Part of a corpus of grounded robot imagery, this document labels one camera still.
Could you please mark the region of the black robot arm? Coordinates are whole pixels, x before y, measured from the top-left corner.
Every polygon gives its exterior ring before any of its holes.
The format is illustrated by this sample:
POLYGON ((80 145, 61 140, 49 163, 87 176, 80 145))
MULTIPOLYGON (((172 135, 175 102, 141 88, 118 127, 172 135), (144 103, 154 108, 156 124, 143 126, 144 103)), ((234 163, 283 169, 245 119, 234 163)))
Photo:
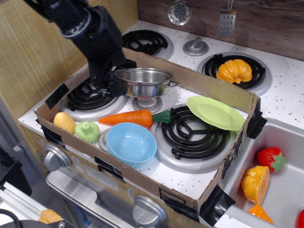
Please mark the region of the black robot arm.
POLYGON ((103 6, 86 0, 28 0, 26 3, 71 40, 86 57, 91 83, 103 95, 126 95, 123 82, 113 68, 126 63, 122 34, 103 6))

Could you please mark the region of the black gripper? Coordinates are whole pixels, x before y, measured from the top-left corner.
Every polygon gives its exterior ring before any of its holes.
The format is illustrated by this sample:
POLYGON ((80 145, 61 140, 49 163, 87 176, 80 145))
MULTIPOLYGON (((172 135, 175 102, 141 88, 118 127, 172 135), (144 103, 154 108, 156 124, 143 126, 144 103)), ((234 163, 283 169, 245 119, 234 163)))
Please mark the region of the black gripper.
POLYGON ((126 94, 123 82, 112 72, 126 62, 122 34, 105 7, 87 9, 90 21, 80 35, 72 39, 87 58, 91 83, 101 94, 119 97, 126 94))

